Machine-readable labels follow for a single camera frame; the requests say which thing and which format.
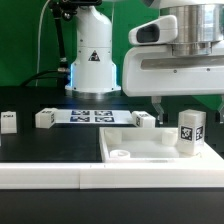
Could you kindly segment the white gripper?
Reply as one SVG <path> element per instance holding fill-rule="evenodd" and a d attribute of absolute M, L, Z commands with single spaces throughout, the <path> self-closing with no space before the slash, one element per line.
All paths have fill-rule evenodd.
<path fill-rule="evenodd" d="M 161 96 L 223 94 L 217 118 L 224 123 L 224 44 L 214 44 L 209 55 L 189 57 L 173 56 L 170 45 L 134 47 L 124 58 L 122 88 L 129 97 L 152 96 L 160 124 Z"/>

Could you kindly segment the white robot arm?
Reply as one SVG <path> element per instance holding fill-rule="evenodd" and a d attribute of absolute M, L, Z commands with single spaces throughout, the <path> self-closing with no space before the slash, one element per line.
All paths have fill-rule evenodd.
<path fill-rule="evenodd" d="M 78 9 L 77 58 L 68 89 L 85 98 L 123 90 L 149 96 L 159 114 L 164 96 L 220 94 L 224 123 L 224 0 L 142 0 L 157 19 L 130 30 L 122 85 L 111 59 L 112 24 L 94 6 Z"/>

